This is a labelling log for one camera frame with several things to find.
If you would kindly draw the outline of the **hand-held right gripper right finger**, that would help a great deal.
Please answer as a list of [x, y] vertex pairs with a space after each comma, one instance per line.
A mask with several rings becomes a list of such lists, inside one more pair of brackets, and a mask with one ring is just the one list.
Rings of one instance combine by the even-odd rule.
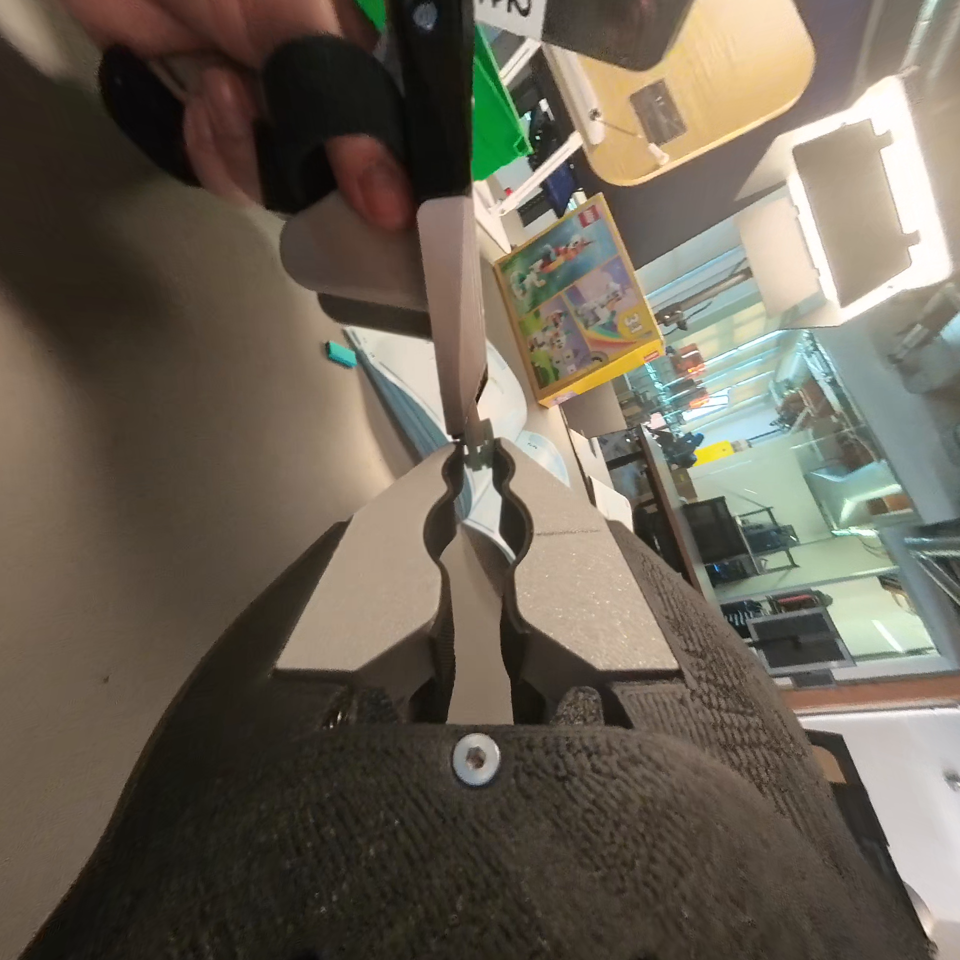
[[501, 654], [513, 693], [677, 678], [677, 659], [609, 522], [509, 440], [491, 454], [513, 560]]

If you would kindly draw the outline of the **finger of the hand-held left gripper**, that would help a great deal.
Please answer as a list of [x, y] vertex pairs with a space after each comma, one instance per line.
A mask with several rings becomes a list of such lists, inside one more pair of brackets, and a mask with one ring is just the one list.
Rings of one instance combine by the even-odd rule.
[[487, 377], [474, 198], [428, 199], [416, 227], [445, 430], [461, 439], [478, 416]]
[[431, 339], [426, 280], [414, 229], [367, 223], [343, 198], [324, 198], [281, 230], [288, 276], [344, 327]]

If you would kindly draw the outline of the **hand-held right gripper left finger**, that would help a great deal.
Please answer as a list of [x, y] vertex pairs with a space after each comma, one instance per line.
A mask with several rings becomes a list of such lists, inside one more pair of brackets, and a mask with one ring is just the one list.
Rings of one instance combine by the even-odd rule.
[[448, 443], [354, 513], [275, 664], [408, 698], [455, 678], [450, 575], [460, 446]]

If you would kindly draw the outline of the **white lego assembly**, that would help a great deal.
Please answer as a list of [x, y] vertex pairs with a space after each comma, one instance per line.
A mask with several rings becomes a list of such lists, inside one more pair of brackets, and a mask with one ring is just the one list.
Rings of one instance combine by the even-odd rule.
[[474, 473], [492, 467], [496, 450], [496, 437], [492, 423], [486, 418], [468, 418], [462, 435], [463, 460]]

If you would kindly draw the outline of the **open lego instruction booklet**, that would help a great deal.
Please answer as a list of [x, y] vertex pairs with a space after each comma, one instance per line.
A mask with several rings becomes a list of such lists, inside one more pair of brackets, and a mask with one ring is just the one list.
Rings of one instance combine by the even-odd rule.
[[[414, 459], [422, 461], [448, 444], [433, 343], [357, 326], [346, 326], [343, 332], [379, 400], [414, 450]], [[491, 343], [486, 360], [481, 417], [490, 421], [496, 438], [513, 443], [558, 481], [570, 485], [567, 465], [556, 445], [527, 429], [528, 407], [521, 382]], [[458, 498], [458, 517], [512, 560], [514, 551], [499, 533], [500, 506], [492, 471], [468, 471]]]

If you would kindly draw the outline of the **yellow lego box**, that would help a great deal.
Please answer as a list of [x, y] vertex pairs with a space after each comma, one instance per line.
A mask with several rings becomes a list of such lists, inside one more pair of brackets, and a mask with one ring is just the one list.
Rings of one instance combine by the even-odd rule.
[[493, 265], [535, 401], [563, 404], [666, 356], [603, 194]]

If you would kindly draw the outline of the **person's left hand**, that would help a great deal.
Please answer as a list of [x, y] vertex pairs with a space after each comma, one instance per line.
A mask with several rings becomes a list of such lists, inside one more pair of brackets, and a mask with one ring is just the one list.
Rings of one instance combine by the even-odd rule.
[[200, 185], [237, 206], [264, 206], [256, 157], [255, 74], [287, 42], [330, 34], [371, 54], [374, 24], [350, 1], [63, 2], [100, 48], [151, 61], [197, 61], [186, 86], [183, 138]]

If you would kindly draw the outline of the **green plastic bin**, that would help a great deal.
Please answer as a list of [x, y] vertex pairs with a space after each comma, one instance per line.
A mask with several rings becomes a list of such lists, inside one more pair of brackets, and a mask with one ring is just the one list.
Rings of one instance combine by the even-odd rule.
[[504, 166], [531, 154], [521, 117], [480, 26], [474, 30], [472, 116], [474, 182], [486, 181]]

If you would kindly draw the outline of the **light wooden panel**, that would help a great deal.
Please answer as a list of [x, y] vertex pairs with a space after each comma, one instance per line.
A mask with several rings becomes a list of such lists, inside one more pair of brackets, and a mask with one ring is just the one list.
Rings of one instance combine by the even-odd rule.
[[697, 1], [655, 66], [544, 47], [593, 173], [639, 186], [790, 109], [815, 66], [791, 1]]

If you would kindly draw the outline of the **white ceiling light fixture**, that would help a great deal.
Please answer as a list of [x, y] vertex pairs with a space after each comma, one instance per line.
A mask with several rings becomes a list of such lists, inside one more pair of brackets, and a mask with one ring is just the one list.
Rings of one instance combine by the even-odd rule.
[[915, 79], [882, 78], [774, 138], [744, 182], [740, 244], [767, 314], [787, 328], [842, 326], [954, 271]]

